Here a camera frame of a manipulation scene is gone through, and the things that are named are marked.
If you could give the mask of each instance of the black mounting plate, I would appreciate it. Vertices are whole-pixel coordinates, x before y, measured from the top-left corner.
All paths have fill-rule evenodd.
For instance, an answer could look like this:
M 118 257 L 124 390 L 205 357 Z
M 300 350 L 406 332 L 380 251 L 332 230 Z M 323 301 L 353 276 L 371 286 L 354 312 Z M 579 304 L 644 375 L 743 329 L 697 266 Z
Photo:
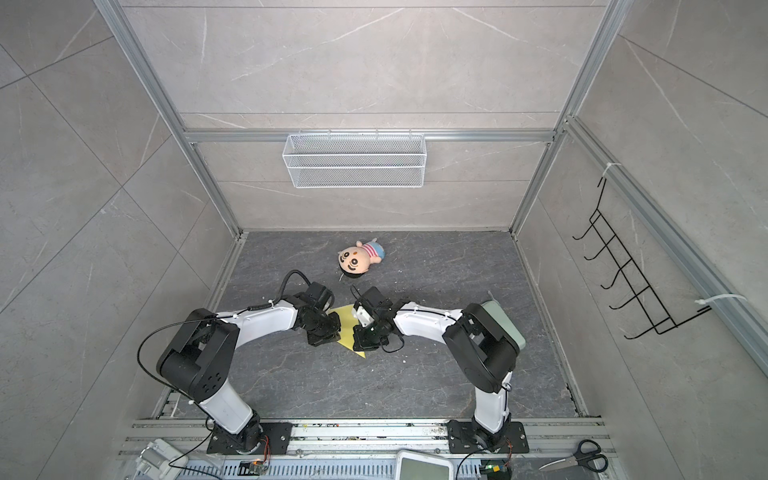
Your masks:
M 290 433 L 293 429 L 293 423 L 290 422 L 261 422 L 262 435 L 270 440 L 271 455 L 285 455 L 288 452 L 288 442 L 290 442 Z M 221 453 L 224 455 L 242 455 L 232 445 L 227 442 L 226 435 L 221 435 L 221 427 L 214 425 L 214 432 L 208 443 L 207 453 Z M 264 442 L 259 442 L 256 450 L 248 455 L 262 455 L 264 453 Z
M 472 422 L 451 420 L 447 426 L 448 445 L 451 453 L 463 453 L 466 455 L 477 450 L 478 444 L 475 441 L 475 427 L 472 425 Z M 506 422 L 502 430 L 495 436 L 502 439 L 502 446 L 497 452 L 493 453 L 509 453 L 509 445 L 503 440 L 504 437 L 509 439 L 509 442 L 512 444 L 512 453 L 529 453 L 531 451 L 528 447 L 528 436 L 525 434 L 525 427 L 520 422 Z

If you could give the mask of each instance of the white wire basket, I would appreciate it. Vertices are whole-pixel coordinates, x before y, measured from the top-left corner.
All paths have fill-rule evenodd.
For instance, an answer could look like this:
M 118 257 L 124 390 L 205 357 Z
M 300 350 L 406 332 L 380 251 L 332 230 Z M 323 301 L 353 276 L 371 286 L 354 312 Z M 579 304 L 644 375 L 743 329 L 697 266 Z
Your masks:
M 421 187 L 427 147 L 421 134 L 292 134 L 283 159 L 296 188 Z

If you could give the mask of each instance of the yellow paper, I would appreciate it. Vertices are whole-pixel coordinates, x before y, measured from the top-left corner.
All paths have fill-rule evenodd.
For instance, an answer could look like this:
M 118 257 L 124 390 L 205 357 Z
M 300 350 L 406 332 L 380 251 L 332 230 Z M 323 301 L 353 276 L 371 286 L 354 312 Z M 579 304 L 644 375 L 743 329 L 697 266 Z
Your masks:
M 339 319 L 341 320 L 341 339 L 339 340 L 339 343 L 350 350 L 352 350 L 352 346 L 355 343 L 355 339 L 352 337 L 352 327 L 359 324 L 357 318 L 352 316 L 352 307 L 352 305 L 345 305 L 329 311 L 329 313 L 336 312 L 339 314 Z M 355 353 L 360 355 L 362 358 L 366 358 L 365 352 Z

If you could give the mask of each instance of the black hook rack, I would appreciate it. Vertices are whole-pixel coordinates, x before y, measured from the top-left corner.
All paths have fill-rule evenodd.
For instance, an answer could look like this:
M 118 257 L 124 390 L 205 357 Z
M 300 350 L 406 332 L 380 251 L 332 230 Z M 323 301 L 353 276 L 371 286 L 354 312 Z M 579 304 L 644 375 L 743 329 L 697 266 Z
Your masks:
M 632 292 L 632 297 L 629 300 L 627 300 L 626 302 L 622 303 L 619 306 L 611 306 L 611 305 L 609 305 L 608 308 L 610 308 L 611 310 L 619 310 L 620 308 L 624 308 L 626 305 L 628 305 L 630 302 L 632 302 L 632 300 L 637 300 L 637 303 L 640 304 L 640 308 L 643 310 L 643 313 L 645 314 L 646 318 L 648 319 L 648 322 L 650 322 L 650 327 L 649 328 L 645 329 L 644 331 L 638 333 L 635 336 L 626 336 L 626 335 L 624 335 L 624 338 L 628 339 L 628 340 L 634 340 L 636 338 L 640 338 L 641 336 L 645 335 L 646 333 L 650 332 L 651 330 L 654 330 L 657 334 L 661 335 L 663 333 L 669 332 L 672 329 L 676 329 L 678 326 L 681 326 L 681 325 L 683 325 L 683 324 L 685 324 L 687 322 L 690 322 L 692 319 L 695 319 L 696 317 L 701 316 L 701 315 L 709 312 L 710 310 L 712 310 L 712 307 L 704 306 L 704 307 L 698 309 L 697 312 L 694 315 L 686 318 L 685 320 L 683 320 L 681 322 L 677 322 L 674 318 L 672 318 L 672 315 L 667 310 L 667 307 L 664 305 L 664 302 L 661 301 L 661 298 L 659 298 L 659 296 L 656 294 L 656 290 L 654 290 L 654 288 L 651 286 L 650 282 L 648 281 L 648 278 L 646 278 L 645 273 L 643 272 L 643 270 L 640 268 L 639 265 L 637 265 L 637 262 L 634 261 L 634 258 L 629 253 L 629 250 L 627 250 L 627 248 L 624 246 L 624 242 L 621 241 L 621 238 L 619 238 L 619 236 L 616 234 L 616 231 L 614 230 L 614 228 L 611 226 L 610 223 L 608 223 L 607 218 L 605 218 L 603 213 L 600 211 L 600 202 L 603 200 L 603 192 L 605 192 L 605 183 L 606 182 L 605 182 L 605 178 L 604 177 L 601 178 L 600 181 L 598 182 L 598 188 L 601 188 L 601 187 L 602 188 L 600 190 L 600 197 L 598 198 L 598 205 L 594 208 L 594 212 L 592 212 L 592 215 L 589 216 L 589 228 L 587 228 L 587 231 L 585 231 L 583 235 L 581 235 L 580 237 L 573 237 L 573 239 L 574 240 L 581 240 L 581 239 L 583 239 L 584 237 L 587 236 L 587 233 L 589 233 L 590 230 L 594 230 L 594 232 L 600 238 L 600 241 L 603 243 L 603 247 L 592 258 L 584 257 L 584 259 L 587 260 L 587 261 L 594 260 L 594 259 L 598 258 L 598 256 L 601 253 L 603 253 L 604 250 L 607 250 L 608 253 L 611 255 L 611 259 L 613 259 L 614 263 L 616 264 L 616 267 L 618 268 L 618 270 L 616 271 L 616 274 L 614 275 L 613 281 L 611 281 L 611 285 L 605 286 L 605 285 L 601 284 L 600 287 L 602 287 L 604 290 L 609 290 L 613 285 L 616 284 L 616 280 L 618 279 L 619 275 L 621 275 L 624 278 L 624 281 L 627 282 L 627 285 L 629 286 L 629 288 L 630 288 L 630 290 Z M 605 238 L 603 237 L 603 234 L 600 233 L 598 228 L 595 226 L 595 224 L 599 220 L 603 220 L 603 223 L 605 224 L 605 226 L 611 232 L 611 236 L 608 238 L 608 240 L 605 240 Z M 614 252 L 612 252 L 611 248 L 608 246 L 611 242 L 617 243 L 619 246 L 621 246 L 621 249 L 624 250 L 624 252 L 626 253 L 626 255 L 629 258 L 629 260 L 627 260 L 624 263 L 619 263 L 619 261 L 616 258 L 616 255 L 614 255 Z M 632 285 L 632 282 L 630 282 L 629 279 L 627 278 L 627 274 L 624 272 L 624 270 L 626 268 L 628 268 L 629 266 L 634 266 L 635 269 L 643 277 L 643 281 L 644 281 L 645 284 L 644 284 L 644 286 L 640 290 L 636 290 L 635 289 L 635 287 Z M 654 298 L 659 303 L 659 305 L 661 305 L 661 309 L 664 311 L 665 317 L 661 321 L 654 322 L 654 320 L 651 318 L 650 314 L 648 313 L 648 310 L 646 309 L 646 306 L 643 304 L 643 300 L 640 297 L 640 295 L 642 293 L 645 293 L 645 292 L 647 292 L 649 290 L 650 290 L 650 294 L 652 294 L 654 296 Z

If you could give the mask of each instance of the scissors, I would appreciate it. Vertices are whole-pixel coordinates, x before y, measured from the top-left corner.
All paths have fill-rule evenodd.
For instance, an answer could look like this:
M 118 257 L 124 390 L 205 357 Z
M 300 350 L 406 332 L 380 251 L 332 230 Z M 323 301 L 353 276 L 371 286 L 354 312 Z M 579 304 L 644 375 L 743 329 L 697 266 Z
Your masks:
M 585 443 L 593 445 L 594 449 L 585 452 L 582 450 L 582 447 Z M 560 468 L 581 465 L 582 467 L 593 472 L 605 472 L 608 469 L 608 459 L 601 453 L 602 451 L 603 449 L 601 449 L 597 443 L 591 440 L 581 440 L 573 456 L 550 462 L 547 465 L 541 467 L 539 470 L 546 472 L 548 470 L 559 470 Z

